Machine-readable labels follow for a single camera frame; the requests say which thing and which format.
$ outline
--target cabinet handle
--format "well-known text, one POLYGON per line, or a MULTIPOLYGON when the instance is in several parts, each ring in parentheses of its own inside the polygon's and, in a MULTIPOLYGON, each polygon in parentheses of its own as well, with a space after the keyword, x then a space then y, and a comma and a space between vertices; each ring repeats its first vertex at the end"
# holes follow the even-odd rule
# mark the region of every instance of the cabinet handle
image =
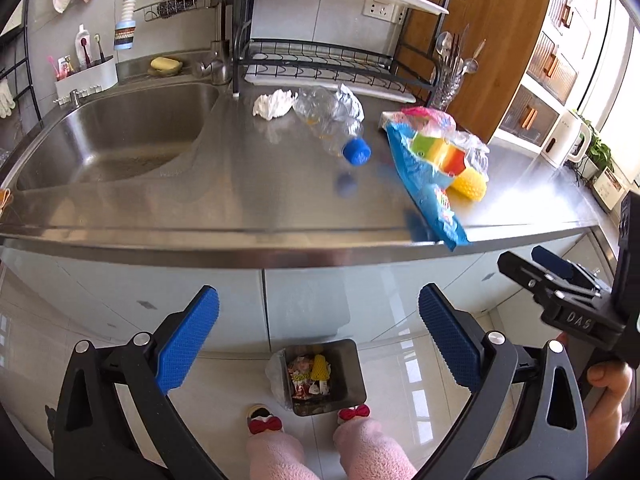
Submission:
POLYGON ((569 28, 571 27, 571 22, 573 20, 574 20, 574 8, 571 5, 566 4, 562 9, 562 16, 560 17, 560 21, 566 28, 569 28))
POLYGON ((556 56, 556 54, 549 54, 543 70, 547 77, 553 77, 558 69, 558 64, 558 56, 556 56))
POLYGON ((520 126, 523 127, 525 130, 529 130, 531 125, 533 124, 533 121, 536 120, 537 115, 538 115, 538 111, 535 108, 532 108, 531 106, 527 106, 522 115, 523 120, 520 123, 520 126))

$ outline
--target hand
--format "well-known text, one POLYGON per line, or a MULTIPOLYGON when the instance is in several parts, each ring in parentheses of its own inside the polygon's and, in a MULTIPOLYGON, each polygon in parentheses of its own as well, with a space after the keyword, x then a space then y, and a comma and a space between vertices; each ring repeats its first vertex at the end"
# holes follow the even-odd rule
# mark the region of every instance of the hand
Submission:
POLYGON ((589 471, 593 471, 616 445, 622 423, 622 399, 631 385, 632 371, 626 363, 610 361, 587 371, 591 386, 606 388, 587 418, 589 471))

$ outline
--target electric kettle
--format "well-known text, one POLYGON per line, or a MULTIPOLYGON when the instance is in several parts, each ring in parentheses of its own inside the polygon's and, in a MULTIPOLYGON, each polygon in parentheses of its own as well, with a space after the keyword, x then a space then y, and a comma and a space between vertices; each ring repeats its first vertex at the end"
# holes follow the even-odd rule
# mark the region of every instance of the electric kettle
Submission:
POLYGON ((559 168, 566 160, 580 162, 587 153, 590 142, 591 130, 589 127, 573 112, 565 110, 546 143, 542 146, 540 155, 548 160, 554 168, 559 168), (583 134, 584 141, 574 155, 571 151, 576 141, 579 140, 580 133, 583 134))

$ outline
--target stainless steel sink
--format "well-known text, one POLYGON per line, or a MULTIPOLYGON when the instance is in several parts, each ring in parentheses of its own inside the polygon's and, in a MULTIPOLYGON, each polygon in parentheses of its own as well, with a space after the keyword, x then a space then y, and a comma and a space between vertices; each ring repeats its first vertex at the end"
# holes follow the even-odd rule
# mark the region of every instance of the stainless steel sink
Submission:
POLYGON ((148 173, 188 149, 217 97, 218 90, 204 82, 97 97, 53 126, 20 170, 17 189, 148 173))

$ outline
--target countertop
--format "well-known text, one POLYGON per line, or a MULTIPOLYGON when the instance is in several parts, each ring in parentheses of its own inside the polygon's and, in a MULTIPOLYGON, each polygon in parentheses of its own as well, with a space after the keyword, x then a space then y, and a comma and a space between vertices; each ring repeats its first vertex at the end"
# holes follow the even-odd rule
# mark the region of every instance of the countertop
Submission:
MULTIPOLYGON (((378 129, 380 113, 399 104, 361 98, 372 157, 354 168, 326 153, 293 111, 270 122, 254 118, 257 95, 273 90, 245 86, 239 99, 223 92, 190 149, 142 176, 15 191, 0 224, 4 246, 130 264, 227 268, 451 254, 405 191, 378 129)), ((490 148, 484 200, 448 192, 473 242, 454 254, 543 242, 607 222, 567 168, 555 170, 500 144, 490 148)))

